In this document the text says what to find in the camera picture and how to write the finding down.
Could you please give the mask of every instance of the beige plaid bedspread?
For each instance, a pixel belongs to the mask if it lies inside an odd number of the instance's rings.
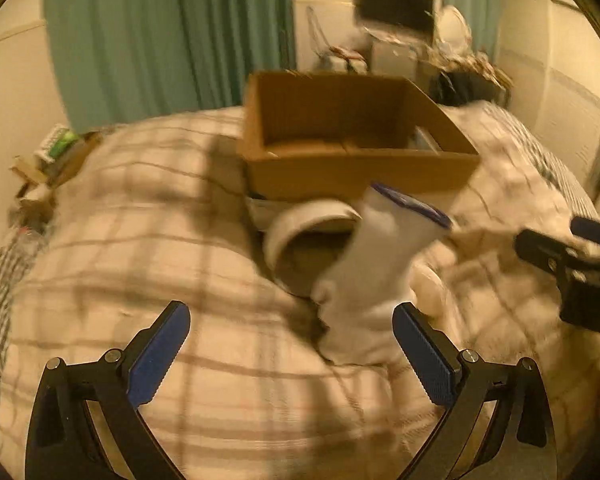
[[[594,418],[600,336],[560,322],[555,285],[516,258],[512,237],[522,226],[568,236],[570,213],[480,105],[447,113],[484,162],[452,236],[422,255],[447,287],[432,323],[485,360],[538,362],[563,457]],[[235,154],[241,117],[121,127],[62,189],[57,234],[13,307],[0,460],[16,479],[45,362],[124,348],[173,299],[189,305],[191,330],[141,412],[187,478],[391,479],[432,430],[440,410],[406,360],[326,363],[314,308],[261,271]]]

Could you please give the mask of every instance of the metal bolt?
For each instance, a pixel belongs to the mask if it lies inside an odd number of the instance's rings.
[[[478,352],[474,350],[462,350],[462,359],[468,363],[475,363],[479,358]]]
[[[52,357],[51,359],[49,359],[49,361],[46,362],[47,370],[55,370],[59,366],[60,366],[60,358],[58,358],[58,357]]]
[[[104,360],[107,363],[115,363],[115,362],[119,361],[121,357],[122,357],[122,352],[120,350],[118,350],[117,348],[114,348],[113,350],[109,350],[106,354],[104,354]]]
[[[571,275],[573,276],[574,280],[578,280],[582,283],[587,283],[587,277],[579,270],[572,270]]]

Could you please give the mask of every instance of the television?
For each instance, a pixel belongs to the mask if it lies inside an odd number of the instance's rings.
[[[358,17],[433,37],[434,0],[360,0]]]

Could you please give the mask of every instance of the blue rubber pad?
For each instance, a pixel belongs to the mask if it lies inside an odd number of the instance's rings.
[[[393,326],[395,338],[431,402],[451,407],[461,378],[458,350],[442,332],[433,330],[411,303],[394,309]]]
[[[189,307],[179,301],[172,301],[170,307],[171,314],[159,326],[147,329],[155,332],[129,370],[127,397],[136,409],[154,398],[189,333]]]

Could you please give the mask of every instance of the cardboard box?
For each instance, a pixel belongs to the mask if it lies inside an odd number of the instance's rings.
[[[250,76],[239,152],[250,195],[355,203],[372,181],[448,208],[478,166],[469,140],[404,78],[341,73]],[[416,128],[440,147],[408,149]]]

